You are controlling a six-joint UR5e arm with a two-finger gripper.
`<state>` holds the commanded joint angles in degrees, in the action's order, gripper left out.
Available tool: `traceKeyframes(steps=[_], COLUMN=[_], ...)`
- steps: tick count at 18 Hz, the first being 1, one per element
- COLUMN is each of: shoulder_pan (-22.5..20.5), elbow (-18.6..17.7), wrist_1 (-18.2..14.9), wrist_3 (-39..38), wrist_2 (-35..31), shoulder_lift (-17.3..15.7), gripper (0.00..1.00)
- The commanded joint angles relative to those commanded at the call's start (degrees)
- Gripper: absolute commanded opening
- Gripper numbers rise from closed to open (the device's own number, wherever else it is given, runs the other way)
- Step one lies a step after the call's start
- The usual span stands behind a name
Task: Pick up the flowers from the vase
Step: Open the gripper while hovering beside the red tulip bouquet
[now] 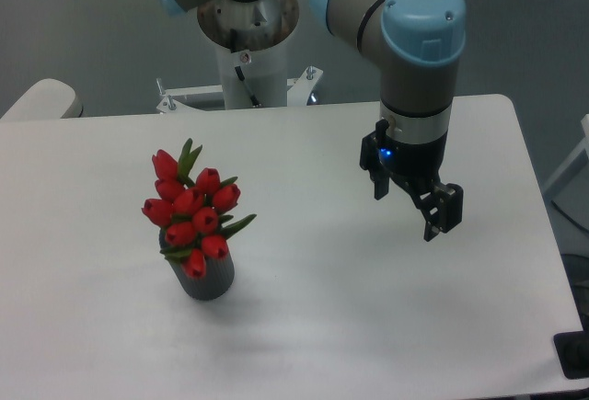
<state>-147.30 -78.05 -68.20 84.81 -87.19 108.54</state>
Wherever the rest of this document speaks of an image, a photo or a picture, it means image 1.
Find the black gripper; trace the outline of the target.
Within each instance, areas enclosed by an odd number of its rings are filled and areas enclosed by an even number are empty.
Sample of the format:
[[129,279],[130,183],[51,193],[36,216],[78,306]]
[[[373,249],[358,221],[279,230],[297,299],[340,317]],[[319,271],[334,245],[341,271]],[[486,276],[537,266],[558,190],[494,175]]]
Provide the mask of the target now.
[[429,143],[408,144],[386,137],[386,144],[377,147],[373,131],[361,142],[359,165],[369,173],[374,198],[381,200],[388,194],[391,177],[422,213],[426,242],[448,233],[463,218],[464,190],[457,184],[439,182],[446,140],[443,135]]

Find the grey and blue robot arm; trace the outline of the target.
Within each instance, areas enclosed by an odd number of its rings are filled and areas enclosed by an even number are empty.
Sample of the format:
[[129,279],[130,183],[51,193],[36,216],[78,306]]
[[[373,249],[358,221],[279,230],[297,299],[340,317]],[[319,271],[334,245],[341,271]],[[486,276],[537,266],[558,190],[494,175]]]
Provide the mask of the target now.
[[[194,12],[217,51],[227,109],[287,102],[285,43],[297,0],[160,0],[170,14]],[[380,72],[380,115],[362,140],[360,166],[375,196],[403,189],[431,240],[462,220],[464,192],[439,169],[466,42],[464,0],[309,0],[323,28]]]

